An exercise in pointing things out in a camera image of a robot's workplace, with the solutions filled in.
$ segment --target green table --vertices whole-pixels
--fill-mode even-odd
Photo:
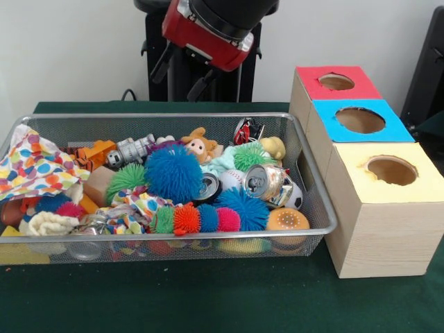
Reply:
[[[36,108],[152,110],[257,112],[288,105],[109,102]],[[322,242],[310,257],[12,266],[1,269],[0,279],[0,332],[444,332],[444,244],[423,277],[340,280]]]

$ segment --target green spiky ball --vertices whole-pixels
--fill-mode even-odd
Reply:
[[[254,164],[275,164],[276,161],[268,157],[259,142],[251,145],[242,145],[234,154],[234,165],[237,170],[247,172]]]
[[[146,185],[145,168],[143,165],[131,163],[118,170],[106,190],[106,203],[111,205],[112,199],[122,189],[134,189]]]
[[[173,233],[174,208],[161,207],[150,222],[150,230],[155,234]]]

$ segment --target circular hole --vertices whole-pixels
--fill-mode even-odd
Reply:
[[[352,132],[369,134],[386,127],[384,118],[365,108],[344,108],[336,113],[336,118]]]
[[[350,90],[355,87],[355,83],[347,76],[333,73],[319,78],[319,82],[324,88],[331,90]]]
[[[413,165],[394,156],[376,157],[368,163],[367,169],[388,184],[405,186],[418,177]]]

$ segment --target wire mesh basket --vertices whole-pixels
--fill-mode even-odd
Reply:
[[[140,138],[188,135],[205,127],[225,147],[240,119],[265,125],[263,137],[276,136],[287,148],[283,167],[302,189],[301,212],[309,230],[214,232],[187,234],[67,235],[64,237],[0,237],[0,264],[62,264],[166,259],[308,256],[325,234],[335,229],[336,214],[299,122],[287,113],[248,114],[36,114],[17,120],[58,146],[84,146],[99,139],[119,142]],[[12,130],[0,149],[9,149]]]

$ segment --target orange spiky ball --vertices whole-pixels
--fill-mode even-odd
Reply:
[[[193,234],[200,230],[200,214],[193,207],[192,203],[187,203],[174,210],[174,234]]]

